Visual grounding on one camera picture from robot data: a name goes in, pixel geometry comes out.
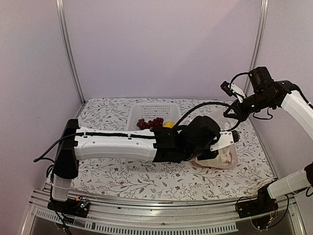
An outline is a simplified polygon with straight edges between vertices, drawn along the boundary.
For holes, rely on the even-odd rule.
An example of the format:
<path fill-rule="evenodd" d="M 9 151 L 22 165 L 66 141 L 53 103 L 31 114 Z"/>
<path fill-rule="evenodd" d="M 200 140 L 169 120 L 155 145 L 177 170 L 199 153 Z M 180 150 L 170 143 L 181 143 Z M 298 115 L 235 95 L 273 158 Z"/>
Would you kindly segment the white cauliflower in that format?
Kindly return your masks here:
<path fill-rule="evenodd" d="M 219 169 L 234 169 L 238 163 L 237 154 L 233 147 L 225 147 L 218 150 L 218 155 L 214 159 L 200 160 L 195 158 L 195 163 L 204 167 Z"/>

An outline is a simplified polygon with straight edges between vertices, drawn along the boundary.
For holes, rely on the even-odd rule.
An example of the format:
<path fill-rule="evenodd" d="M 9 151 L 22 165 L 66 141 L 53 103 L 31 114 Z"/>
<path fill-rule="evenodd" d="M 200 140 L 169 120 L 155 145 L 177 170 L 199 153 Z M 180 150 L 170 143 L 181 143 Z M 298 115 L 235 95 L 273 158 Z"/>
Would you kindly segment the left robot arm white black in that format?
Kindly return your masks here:
<path fill-rule="evenodd" d="M 197 151 L 207 153 L 220 138 L 221 128 L 207 116 L 197 116 L 188 125 L 120 133 L 80 127 L 77 119 L 70 119 L 63 136 L 34 161 L 44 159 L 57 147 L 51 197 L 61 212 L 69 212 L 73 203 L 68 198 L 68 191 L 71 181 L 78 176 L 80 160 L 124 158 L 180 163 L 190 160 Z"/>

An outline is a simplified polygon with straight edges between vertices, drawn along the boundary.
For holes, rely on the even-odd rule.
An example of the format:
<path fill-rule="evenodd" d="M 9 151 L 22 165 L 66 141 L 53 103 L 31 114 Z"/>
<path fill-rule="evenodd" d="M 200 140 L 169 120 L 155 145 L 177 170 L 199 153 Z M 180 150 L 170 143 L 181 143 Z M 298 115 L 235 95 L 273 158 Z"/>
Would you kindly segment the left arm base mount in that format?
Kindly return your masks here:
<path fill-rule="evenodd" d="M 65 215 L 87 218 L 90 200 L 80 196 L 75 199 L 68 198 L 66 201 L 57 201 L 50 196 L 47 208 Z"/>

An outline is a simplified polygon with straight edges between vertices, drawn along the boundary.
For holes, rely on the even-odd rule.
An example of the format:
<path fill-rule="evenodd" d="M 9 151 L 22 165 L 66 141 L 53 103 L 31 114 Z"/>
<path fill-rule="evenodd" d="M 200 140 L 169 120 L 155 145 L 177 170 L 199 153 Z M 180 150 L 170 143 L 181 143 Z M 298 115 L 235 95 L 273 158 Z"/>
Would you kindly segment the clear zip top bag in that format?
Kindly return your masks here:
<path fill-rule="evenodd" d="M 217 122 L 217 124 L 220 126 L 222 131 L 230 129 L 232 125 L 235 123 L 234 120 L 225 118 L 223 116 L 222 110 L 210 111 L 208 116 Z M 216 157 L 212 159 L 201 160 L 202 155 L 201 156 L 199 155 L 199 156 L 194 157 L 191 160 L 191 163 L 197 166 L 202 166 L 202 167 L 233 169 L 238 163 L 234 141 L 230 143 L 230 138 L 223 137 L 222 135 L 219 142 L 222 142 L 222 143 L 218 143 L 218 146 L 219 147 L 222 146 L 222 148 L 220 149 L 215 148 L 217 152 Z"/>

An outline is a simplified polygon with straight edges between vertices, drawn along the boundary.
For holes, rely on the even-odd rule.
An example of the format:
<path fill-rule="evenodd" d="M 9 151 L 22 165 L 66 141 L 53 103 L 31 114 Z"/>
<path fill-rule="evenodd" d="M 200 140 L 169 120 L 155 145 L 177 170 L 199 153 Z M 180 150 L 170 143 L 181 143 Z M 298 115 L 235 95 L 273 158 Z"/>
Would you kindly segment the white plastic mesh basket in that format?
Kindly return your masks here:
<path fill-rule="evenodd" d="M 145 119 L 146 122 L 155 118 L 163 118 L 164 122 L 172 121 L 176 123 L 181 118 L 180 108 L 174 103 L 139 103 L 130 108 L 126 131 L 139 130 L 137 123 L 139 119 Z"/>

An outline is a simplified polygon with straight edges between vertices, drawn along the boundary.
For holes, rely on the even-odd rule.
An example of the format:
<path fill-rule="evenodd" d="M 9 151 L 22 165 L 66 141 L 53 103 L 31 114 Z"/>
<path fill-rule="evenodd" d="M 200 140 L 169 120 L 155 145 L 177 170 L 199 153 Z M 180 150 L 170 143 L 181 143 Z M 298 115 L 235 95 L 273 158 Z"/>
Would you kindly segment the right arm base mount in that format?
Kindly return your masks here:
<path fill-rule="evenodd" d="M 278 210 L 277 200 L 270 198 L 267 187 L 268 185 L 265 185 L 257 191 L 256 199 L 241 197 L 235 205 L 235 210 L 240 218 L 273 212 L 273 215 L 266 215 L 252 220 L 252 225 L 258 230 L 268 229 Z"/>

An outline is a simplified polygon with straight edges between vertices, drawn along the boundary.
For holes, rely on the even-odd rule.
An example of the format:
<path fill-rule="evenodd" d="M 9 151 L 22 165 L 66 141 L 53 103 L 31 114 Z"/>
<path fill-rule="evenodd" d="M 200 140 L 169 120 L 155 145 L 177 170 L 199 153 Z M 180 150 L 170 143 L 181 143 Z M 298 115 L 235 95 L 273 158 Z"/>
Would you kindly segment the yellow squash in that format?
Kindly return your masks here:
<path fill-rule="evenodd" d="M 172 121 L 168 121 L 163 125 L 165 128 L 173 128 L 174 126 L 175 124 Z"/>

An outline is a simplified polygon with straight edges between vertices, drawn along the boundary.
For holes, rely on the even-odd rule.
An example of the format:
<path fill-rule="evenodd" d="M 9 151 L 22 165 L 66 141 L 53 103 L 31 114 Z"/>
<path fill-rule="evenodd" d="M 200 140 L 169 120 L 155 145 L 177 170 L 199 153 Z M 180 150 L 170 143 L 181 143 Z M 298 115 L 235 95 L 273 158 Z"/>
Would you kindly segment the dark red grape bunch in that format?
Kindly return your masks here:
<path fill-rule="evenodd" d="M 153 120 L 145 120 L 143 118 L 139 119 L 136 126 L 140 130 L 145 130 L 145 129 L 153 129 L 157 127 L 162 127 L 163 126 L 164 119 L 157 117 Z"/>

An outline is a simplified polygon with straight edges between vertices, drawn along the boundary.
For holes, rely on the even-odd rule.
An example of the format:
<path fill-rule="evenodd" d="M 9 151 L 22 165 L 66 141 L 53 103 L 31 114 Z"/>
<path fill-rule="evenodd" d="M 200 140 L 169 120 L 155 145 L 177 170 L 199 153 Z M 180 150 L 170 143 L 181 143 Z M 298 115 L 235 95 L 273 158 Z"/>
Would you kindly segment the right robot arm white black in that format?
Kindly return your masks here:
<path fill-rule="evenodd" d="M 278 138 L 275 163 L 282 178 L 264 188 L 264 195 L 253 202 L 256 213 L 264 213 L 272 205 L 272 199 L 282 195 L 296 194 L 313 185 L 313 165 L 307 155 L 313 151 L 313 105 L 301 89 L 288 80 L 274 81 L 266 67 L 257 67 L 245 72 L 253 93 L 246 95 L 234 84 L 234 79 L 223 82 L 221 89 L 228 96 L 236 97 L 224 113 L 238 122 L 264 109 L 281 110 L 275 122 L 274 134 Z"/>

